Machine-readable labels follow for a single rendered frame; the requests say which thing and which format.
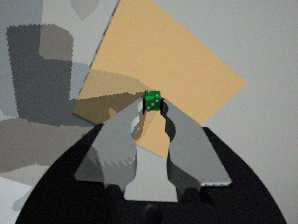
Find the green die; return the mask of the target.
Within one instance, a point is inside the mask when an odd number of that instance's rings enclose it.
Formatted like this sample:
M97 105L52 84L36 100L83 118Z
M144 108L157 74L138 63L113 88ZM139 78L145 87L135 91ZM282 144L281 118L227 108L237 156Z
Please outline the green die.
M160 91L145 91L145 110L160 111Z

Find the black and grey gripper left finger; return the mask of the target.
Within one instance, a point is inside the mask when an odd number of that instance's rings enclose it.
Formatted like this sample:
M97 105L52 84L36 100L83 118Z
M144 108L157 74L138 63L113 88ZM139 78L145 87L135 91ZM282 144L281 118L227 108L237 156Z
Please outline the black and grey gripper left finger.
M124 195L136 177L134 137L144 113L141 97L64 152L38 181L15 224L48 224L74 206L104 199L110 184L119 185Z

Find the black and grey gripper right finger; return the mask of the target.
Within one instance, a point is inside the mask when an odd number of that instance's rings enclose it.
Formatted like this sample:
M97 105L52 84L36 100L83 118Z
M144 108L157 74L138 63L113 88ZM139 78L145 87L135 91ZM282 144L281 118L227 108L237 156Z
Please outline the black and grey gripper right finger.
M248 224L287 224L260 178L214 132L165 98L160 115L172 142L167 178L176 187L178 202L186 188L194 187L201 203L223 208Z

